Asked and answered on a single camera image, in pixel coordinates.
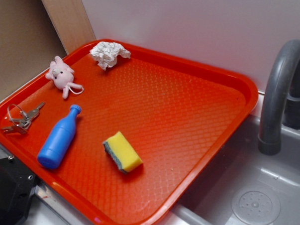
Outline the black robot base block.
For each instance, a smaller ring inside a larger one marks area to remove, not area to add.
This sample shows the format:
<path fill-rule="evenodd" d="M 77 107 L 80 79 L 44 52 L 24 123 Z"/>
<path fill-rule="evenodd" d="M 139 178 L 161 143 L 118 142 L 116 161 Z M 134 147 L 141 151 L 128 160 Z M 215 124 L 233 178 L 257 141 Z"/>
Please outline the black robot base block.
<path fill-rule="evenodd" d="M 37 182 L 18 158 L 0 159 L 0 225 L 21 225 L 27 220 Z"/>

